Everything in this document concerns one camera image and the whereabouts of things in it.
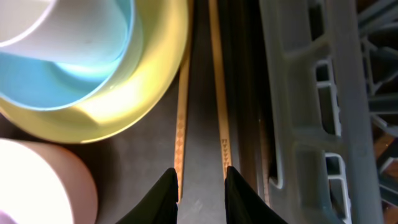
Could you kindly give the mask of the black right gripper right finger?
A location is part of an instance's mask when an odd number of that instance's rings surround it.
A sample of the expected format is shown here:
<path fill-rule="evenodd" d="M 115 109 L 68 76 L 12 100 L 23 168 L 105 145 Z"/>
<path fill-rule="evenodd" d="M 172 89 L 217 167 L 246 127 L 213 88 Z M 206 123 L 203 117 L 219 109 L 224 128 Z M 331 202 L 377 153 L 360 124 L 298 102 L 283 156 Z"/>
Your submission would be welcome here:
<path fill-rule="evenodd" d="M 287 224 L 232 166 L 224 181 L 227 224 Z"/>

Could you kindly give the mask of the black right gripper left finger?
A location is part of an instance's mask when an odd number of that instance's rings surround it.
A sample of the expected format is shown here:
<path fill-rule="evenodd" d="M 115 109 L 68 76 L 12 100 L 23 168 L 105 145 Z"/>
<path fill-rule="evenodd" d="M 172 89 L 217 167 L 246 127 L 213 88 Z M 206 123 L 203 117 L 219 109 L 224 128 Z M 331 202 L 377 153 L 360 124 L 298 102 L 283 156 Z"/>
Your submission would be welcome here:
<path fill-rule="evenodd" d="M 168 168 L 144 198 L 117 224 L 176 224 L 178 183 L 174 168 Z"/>

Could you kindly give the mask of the white bowl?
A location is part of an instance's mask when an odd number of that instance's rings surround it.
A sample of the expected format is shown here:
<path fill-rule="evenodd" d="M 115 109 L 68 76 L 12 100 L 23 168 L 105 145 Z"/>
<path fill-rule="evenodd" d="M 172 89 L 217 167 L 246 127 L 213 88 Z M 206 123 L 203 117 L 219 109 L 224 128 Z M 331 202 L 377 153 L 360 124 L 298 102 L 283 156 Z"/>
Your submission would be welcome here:
<path fill-rule="evenodd" d="M 1 223 L 94 224 L 98 194 L 91 172 L 69 150 L 1 139 Z"/>

